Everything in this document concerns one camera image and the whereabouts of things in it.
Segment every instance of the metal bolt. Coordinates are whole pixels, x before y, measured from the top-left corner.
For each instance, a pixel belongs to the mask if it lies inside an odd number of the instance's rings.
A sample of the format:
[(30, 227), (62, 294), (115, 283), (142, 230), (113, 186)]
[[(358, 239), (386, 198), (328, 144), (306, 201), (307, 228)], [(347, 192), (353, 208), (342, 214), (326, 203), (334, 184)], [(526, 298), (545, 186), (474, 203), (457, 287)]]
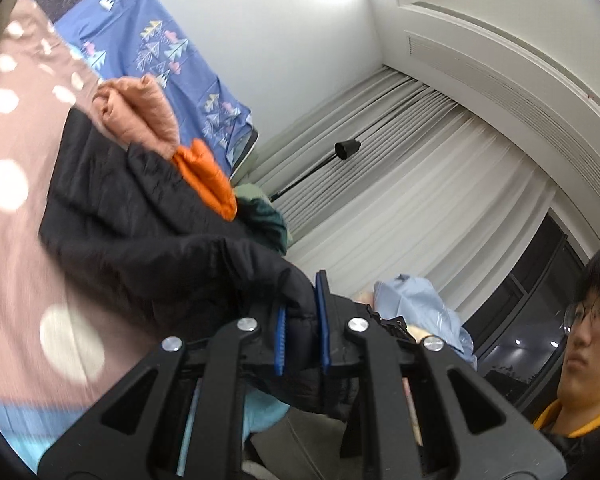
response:
[(440, 352), (445, 346), (445, 342), (437, 335), (429, 335), (422, 340), (422, 345), (432, 352)]
[(170, 336), (162, 342), (162, 349), (167, 352), (177, 352), (182, 348), (182, 339), (177, 336)]
[(361, 317), (352, 317), (349, 319), (347, 326), (350, 330), (353, 330), (353, 332), (364, 332), (369, 328), (369, 322)]
[(243, 317), (238, 320), (238, 328), (243, 332), (253, 332), (258, 327), (258, 322), (253, 317)]

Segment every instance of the dark window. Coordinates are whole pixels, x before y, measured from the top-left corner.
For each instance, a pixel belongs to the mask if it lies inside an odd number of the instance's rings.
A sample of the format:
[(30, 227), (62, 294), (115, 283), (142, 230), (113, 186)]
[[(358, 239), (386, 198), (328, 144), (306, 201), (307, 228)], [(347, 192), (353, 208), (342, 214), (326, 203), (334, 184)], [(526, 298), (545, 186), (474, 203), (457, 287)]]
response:
[(564, 310), (582, 268), (547, 216), (512, 272), (464, 324), (474, 338), (478, 373), (510, 402), (528, 400), (560, 358)]

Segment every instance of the nose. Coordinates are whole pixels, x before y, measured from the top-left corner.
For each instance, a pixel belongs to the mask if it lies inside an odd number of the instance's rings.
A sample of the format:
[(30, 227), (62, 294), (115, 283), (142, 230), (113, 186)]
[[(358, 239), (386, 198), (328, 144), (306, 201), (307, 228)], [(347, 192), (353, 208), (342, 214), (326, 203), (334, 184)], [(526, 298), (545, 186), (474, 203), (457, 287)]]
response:
[(591, 320), (590, 314), (585, 316), (581, 322), (574, 324), (569, 332), (569, 341), (576, 347), (589, 346), (591, 344)]

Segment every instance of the sheer curtain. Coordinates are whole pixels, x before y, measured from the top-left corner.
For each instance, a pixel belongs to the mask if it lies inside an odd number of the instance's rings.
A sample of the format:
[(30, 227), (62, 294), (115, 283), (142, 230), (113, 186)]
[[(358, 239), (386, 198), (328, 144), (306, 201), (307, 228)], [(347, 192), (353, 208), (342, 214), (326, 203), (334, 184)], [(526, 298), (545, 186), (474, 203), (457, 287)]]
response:
[(439, 92), (391, 69), (370, 81), (322, 111), (326, 127), (314, 117), (313, 129), (297, 132), (292, 149), (274, 150), (254, 176), (276, 191), (338, 140), (358, 138), (350, 160), (276, 201), (296, 240), (288, 259), (309, 276), (326, 269), (344, 296), (400, 273), (425, 276), (465, 320), (522, 255), (556, 186)]

